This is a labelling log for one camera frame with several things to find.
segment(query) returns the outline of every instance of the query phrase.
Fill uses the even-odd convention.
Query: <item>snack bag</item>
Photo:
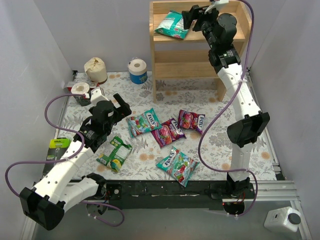
[[[151,132],[155,140],[160,145],[160,148],[163,148],[180,138],[186,138],[186,135],[178,126],[178,123],[174,118],[165,121],[161,126],[162,127],[160,129]]]
[[[198,133],[203,133],[205,114],[197,114],[180,110],[179,112],[179,127],[183,129],[196,130]]]
[[[184,39],[189,30],[184,29],[182,14],[171,10],[154,31],[158,34]]]
[[[131,150],[131,145],[124,144],[120,137],[115,136],[96,161],[118,173]]]
[[[170,155],[165,157],[156,166],[166,171],[182,186],[186,187],[198,164],[198,161],[191,159],[173,146]]]
[[[153,108],[139,116],[130,116],[126,120],[132,138],[161,128],[161,124]]]

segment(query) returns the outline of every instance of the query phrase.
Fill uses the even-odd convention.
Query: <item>pink candy bag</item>
[[[165,121],[161,126],[160,129],[151,132],[157,143],[160,145],[160,148],[163,148],[180,138],[186,138],[186,135],[178,126],[178,123],[174,118]]]

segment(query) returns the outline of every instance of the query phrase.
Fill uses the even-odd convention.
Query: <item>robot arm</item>
[[[211,6],[205,7],[194,5],[190,11],[182,11],[182,17],[185,29],[189,29],[196,20],[193,30],[201,31],[210,46],[210,64],[225,85],[226,94],[230,98],[242,82],[233,101],[237,122],[227,128],[227,134],[232,142],[230,169],[248,169],[253,144],[265,129],[270,116],[267,112],[262,113],[249,91],[246,80],[241,79],[241,60],[233,45],[237,33],[237,19],[229,13],[219,15],[218,11],[228,2],[213,1]],[[249,188],[249,184],[248,172],[236,171],[227,174],[227,194],[239,195]]]
[[[120,105],[118,108],[104,96],[100,87],[86,94],[86,97],[90,98],[93,107],[89,110],[92,116],[83,121],[79,130],[84,137],[82,150],[69,158],[82,145],[80,136],[76,134],[62,156],[66,161],[57,163],[32,189],[25,187],[19,194],[23,213],[47,230],[55,228],[64,213],[82,200],[90,196],[98,199],[104,196],[106,180],[95,173],[87,175],[72,187],[67,187],[67,184],[107,140],[113,125],[131,114],[129,105],[119,94],[113,96]]]

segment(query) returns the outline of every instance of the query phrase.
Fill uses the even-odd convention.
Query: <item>table surface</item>
[[[217,91],[212,79],[172,79],[157,81],[157,103],[153,103],[151,78],[151,72],[148,72],[148,80],[144,84],[137,85],[130,81],[128,72],[110,72],[107,82],[102,84],[101,87],[104,89],[105,96],[111,99],[116,107],[119,105],[112,96],[119,93],[124,101],[129,103],[132,116],[142,114],[153,108],[162,123],[171,118],[178,120],[179,110],[182,109],[205,114],[205,128],[229,101],[227,96],[224,97],[222,102],[217,100]],[[85,73],[78,73],[75,81],[90,82]],[[70,97],[66,105],[62,126],[78,130],[83,120],[91,115],[88,111],[91,107],[91,104],[80,106],[73,97]],[[227,136],[227,127],[234,122],[235,112],[233,107],[230,107],[212,126],[202,142],[201,155],[203,159],[216,169],[227,170],[230,168],[232,145]],[[150,132],[131,138],[127,121],[122,120],[113,127],[107,141],[96,151],[93,157],[81,166],[73,179],[79,180],[82,176],[97,173],[107,180],[172,180],[173,178],[166,172],[156,167],[159,161],[169,155],[172,146],[199,161],[197,151],[201,135],[190,130],[184,130],[184,133],[186,138],[181,138],[160,148]],[[60,131],[58,137],[71,139],[73,135],[70,132]],[[118,173],[96,161],[114,136],[120,137],[125,143],[131,144],[133,147],[132,153],[127,157]],[[272,159],[272,153],[268,150],[267,136],[263,132],[252,149],[249,165],[258,180],[276,180]],[[225,173],[211,171],[201,162],[191,177],[191,180],[225,179]]]

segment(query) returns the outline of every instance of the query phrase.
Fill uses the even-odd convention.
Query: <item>gray floor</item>
[[[251,212],[235,220],[212,214],[205,209],[131,209],[125,210],[125,222],[109,227],[87,216],[86,206],[70,209],[52,231],[38,226],[34,240],[299,240],[298,232],[273,233],[264,228],[269,210],[288,207],[290,202],[257,202]],[[119,221],[120,214],[107,211],[106,219]]]

